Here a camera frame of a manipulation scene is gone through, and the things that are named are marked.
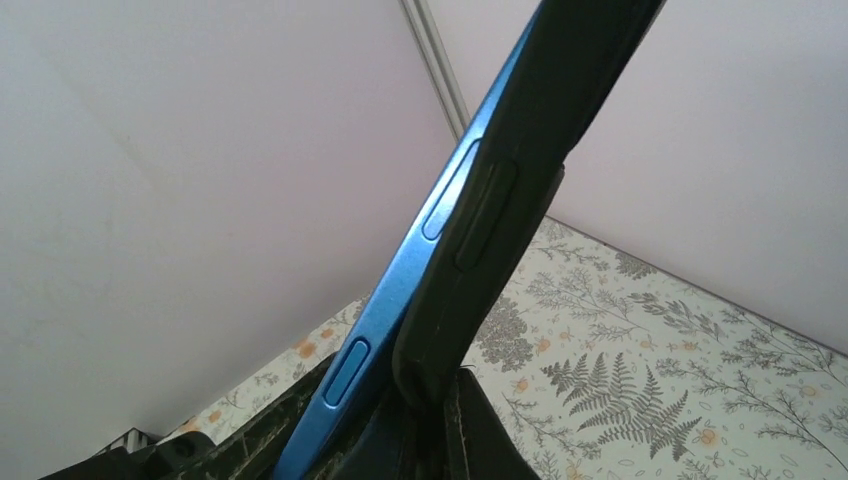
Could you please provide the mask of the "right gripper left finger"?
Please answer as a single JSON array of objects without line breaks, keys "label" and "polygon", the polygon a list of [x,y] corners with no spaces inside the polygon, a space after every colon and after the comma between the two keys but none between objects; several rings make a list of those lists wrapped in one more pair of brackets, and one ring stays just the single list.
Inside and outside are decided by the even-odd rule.
[{"label": "right gripper left finger", "polygon": [[333,356],[219,443],[199,431],[134,453],[117,447],[50,474],[50,479],[268,479]]}]

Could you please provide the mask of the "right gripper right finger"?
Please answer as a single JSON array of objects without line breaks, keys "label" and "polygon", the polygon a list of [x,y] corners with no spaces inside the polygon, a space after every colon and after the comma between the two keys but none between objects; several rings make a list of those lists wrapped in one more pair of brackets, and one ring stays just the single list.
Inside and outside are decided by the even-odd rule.
[{"label": "right gripper right finger", "polygon": [[476,377],[461,369],[444,402],[417,413],[385,390],[333,479],[537,479]]}]

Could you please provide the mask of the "black phone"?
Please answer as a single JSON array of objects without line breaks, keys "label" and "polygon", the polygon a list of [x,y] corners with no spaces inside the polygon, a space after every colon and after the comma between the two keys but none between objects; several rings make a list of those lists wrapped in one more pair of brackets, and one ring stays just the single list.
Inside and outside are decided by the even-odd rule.
[{"label": "black phone", "polygon": [[483,186],[472,212],[498,213],[509,198],[516,170],[478,161],[476,154],[492,115],[536,21],[524,27],[457,147],[410,225],[382,278],[331,362],[305,413],[283,448],[271,476],[303,479],[330,442],[364,410],[391,378],[397,331],[462,189],[472,180]]}]

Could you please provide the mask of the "black phone case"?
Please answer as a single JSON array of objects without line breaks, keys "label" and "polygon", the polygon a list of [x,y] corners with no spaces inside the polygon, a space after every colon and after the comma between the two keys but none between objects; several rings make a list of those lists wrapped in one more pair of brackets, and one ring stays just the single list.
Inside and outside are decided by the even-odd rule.
[{"label": "black phone case", "polygon": [[393,352],[408,404],[445,396],[552,203],[564,161],[662,9],[659,1],[543,1],[480,109],[488,121]]}]

